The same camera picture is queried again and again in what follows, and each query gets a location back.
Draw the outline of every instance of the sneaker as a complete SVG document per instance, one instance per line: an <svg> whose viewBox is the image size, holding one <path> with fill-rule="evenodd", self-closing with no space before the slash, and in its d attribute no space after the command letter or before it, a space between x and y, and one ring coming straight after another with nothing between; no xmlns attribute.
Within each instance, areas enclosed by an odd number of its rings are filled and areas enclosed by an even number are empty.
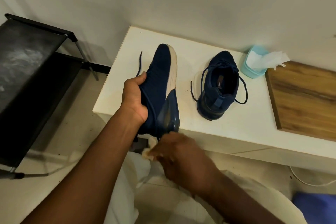
<svg viewBox="0 0 336 224"><path fill-rule="evenodd" d="M204 90L202 88L205 71ZM244 80L239 76L237 65L228 51L218 53L210 61L208 67L204 69L201 79L201 94L198 100L193 95L193 85L191 82L191 95L197 101L197 111L207 120L217 120L223 116L229 106L236 101L239 104L246 104L247 89ZM241 103L236 100L239 79L244 84L246 100Z"/></svg>
<svg viewBox="0 0 336 224"><path fill-rule="evenodd" d="M165 133L179 131L176 76L176 53L170 45L160 44L147 70L147 78L139 86L141 103L148 109L148 118L140 127L138 134L150 134L160 139Z"/></svg>

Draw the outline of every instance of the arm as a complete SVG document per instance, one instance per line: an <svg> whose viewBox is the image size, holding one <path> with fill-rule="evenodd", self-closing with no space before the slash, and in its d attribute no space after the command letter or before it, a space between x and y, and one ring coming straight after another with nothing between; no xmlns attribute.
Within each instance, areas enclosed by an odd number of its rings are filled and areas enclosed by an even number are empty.
<svg viewBox="0 0 336 224"><path fill-rule="evenodd" d="M229 223L283 224L222 174L193 139L171 132L149 155L162 164L168 179L201 197Z"/></svg>
<svg viewBox="0 0 336 224"><path fill-rule="evenodd" d="M119 110L79 163L25 218L34 223L103 223L121 165L138 129L147 119L138 85L146 74L125 81Z"/></svg>

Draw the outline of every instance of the white wall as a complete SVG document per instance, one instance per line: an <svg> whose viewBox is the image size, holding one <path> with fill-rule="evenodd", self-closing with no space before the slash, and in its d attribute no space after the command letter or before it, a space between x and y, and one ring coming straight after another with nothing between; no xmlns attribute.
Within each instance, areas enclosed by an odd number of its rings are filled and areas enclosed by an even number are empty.
<svg viewBox="0 0 336 224"><path fill-rule="evenodd" d="M100 64L112 64L131 24L238 51L262 44L336 70L336 0L16 2L26 17L74 31Z"/></svg>

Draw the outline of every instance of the white midsole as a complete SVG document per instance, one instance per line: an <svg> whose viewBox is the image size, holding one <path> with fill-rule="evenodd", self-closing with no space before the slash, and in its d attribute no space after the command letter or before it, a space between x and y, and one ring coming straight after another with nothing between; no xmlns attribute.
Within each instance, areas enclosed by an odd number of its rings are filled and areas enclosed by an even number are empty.
<svg viewBox="0 0 336 224"><path fill-rule="evenodd" d="M167 44L167 46L170 51L170 70L166 89L166 99L171 90L173 90L176 87L176 76L177 76L176 52L174 51L173 47L171 47L169 44Z"/></svg>

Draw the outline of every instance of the forearm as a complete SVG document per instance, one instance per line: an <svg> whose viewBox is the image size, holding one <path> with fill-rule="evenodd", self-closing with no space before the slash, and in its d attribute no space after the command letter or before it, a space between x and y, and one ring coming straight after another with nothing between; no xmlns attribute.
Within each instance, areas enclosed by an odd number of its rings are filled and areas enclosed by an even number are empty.
<svg viewBox="0 0 336 224"><path fill-rule="evenodd" d="M141 123L118 110L77 166L23 221L103 223L121 165Z"/></svg>
<svg viewBox="0 0 336 224"><path fill-rule="evenodd" d="M283 224L220 171L200 197L232 224Z"/></svg>

